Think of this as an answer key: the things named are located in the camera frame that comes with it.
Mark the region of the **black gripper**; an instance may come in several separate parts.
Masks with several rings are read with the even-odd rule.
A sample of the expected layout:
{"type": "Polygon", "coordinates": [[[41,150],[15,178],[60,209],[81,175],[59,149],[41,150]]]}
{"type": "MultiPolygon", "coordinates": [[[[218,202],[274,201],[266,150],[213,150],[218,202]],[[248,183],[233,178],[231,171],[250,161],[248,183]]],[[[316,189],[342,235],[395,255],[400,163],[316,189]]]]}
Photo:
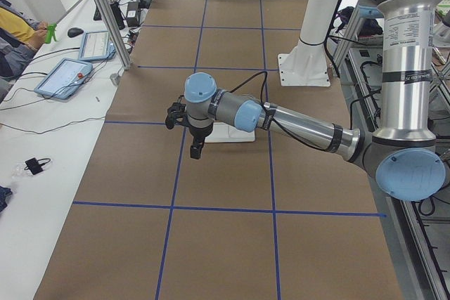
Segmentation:
{"type": "Polygon", "coordinates": [[[193,137],[193,144],[190,146],[190,156],[192,159],[200,159],[205,139],[213,131],[213,123],[204,127],[197,127],[189,124],[189,131],[193,137]]]}

